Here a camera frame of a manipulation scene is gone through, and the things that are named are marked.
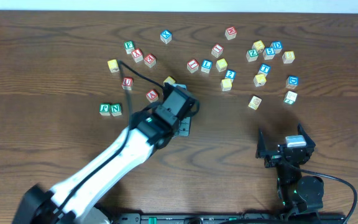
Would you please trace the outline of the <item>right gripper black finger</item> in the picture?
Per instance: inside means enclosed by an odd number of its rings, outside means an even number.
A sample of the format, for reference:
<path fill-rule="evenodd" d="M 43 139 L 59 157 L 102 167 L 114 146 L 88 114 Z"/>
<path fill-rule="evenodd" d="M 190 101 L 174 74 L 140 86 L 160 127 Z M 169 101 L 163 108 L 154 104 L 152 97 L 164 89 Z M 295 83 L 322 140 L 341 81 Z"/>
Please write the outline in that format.
<path fill-rule="evenodd" d="M 306 142 L 306 146 L 307 147 L 316 147 L 316 144 L 314 143 L 314 141 L 307 135 L 306 131 L 304 130 L 304 128 L 302 127 L 302 125 L 299 123 L 297 126 L 297 130 L 298 130 L 298 134 L 302 135 L 305 139 Z"/>
<path fill-rule="evenodd" d="M 255 153 L 256 159 L 262 159 L 266 157 L 276 156 L 279 154 L 279 151 L 276 150 L 268 150 L 265 141 L 264 141 L 264 135 L 261 131 L 261 129 L 258 129 L 258 141 L 257 141 L 257 150 Z"/>

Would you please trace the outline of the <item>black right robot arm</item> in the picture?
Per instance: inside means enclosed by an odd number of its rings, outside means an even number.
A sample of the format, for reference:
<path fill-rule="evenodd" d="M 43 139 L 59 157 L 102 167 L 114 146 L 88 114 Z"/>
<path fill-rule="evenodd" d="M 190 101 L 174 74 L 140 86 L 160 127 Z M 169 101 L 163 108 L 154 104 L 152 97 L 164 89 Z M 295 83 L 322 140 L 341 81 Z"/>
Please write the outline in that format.
<path fill-rule="evenodd" d="M 302 125 L 298 134 L 287 136 L 285 143 L 268 149 L 262 131 L 258 133 L 255 157 L 264 160 L 266 168 L 277 171 L 277 192 L 284 212 L 289 215 L 315 212 L 323 207 L 324 182 L 313 175 L 301 174 L 300 166 L 309 161 L 316 144 Z"/>

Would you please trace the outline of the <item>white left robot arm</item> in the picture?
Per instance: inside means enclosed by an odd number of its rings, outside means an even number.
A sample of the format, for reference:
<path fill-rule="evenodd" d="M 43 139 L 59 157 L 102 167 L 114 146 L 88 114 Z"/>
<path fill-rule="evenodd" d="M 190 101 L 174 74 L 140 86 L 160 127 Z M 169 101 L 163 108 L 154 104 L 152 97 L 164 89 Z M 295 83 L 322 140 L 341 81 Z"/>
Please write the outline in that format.
<path fill-rule="evenodd" d="M 30 188 L 13 223 L 83 223 L 116 183 L 156 150 L 164 148 L 181 122 L 199 109 L 199 101 L 188 90 L 165 85 L 163 100 L 131 114 L 128 126 L 88 165 L 46 192 L 38 185 Z"/>

